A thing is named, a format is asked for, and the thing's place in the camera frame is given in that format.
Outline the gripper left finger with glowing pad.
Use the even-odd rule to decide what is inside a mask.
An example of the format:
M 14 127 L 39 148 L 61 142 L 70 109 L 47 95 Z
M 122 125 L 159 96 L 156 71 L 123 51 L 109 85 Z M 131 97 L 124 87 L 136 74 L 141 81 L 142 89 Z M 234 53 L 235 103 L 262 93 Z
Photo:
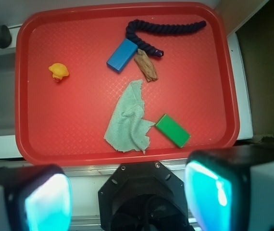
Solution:
M 67 231 L 72 206 L 61 167 L 0 167 L 0 231 Z

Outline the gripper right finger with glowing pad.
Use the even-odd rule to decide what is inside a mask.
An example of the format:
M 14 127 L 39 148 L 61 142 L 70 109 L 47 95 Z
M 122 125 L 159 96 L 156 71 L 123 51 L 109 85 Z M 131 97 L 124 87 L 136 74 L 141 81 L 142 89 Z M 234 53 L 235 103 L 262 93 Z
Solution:
M 274 144 L 194 151 L 184 189 L 204 231 L 274 231 Z

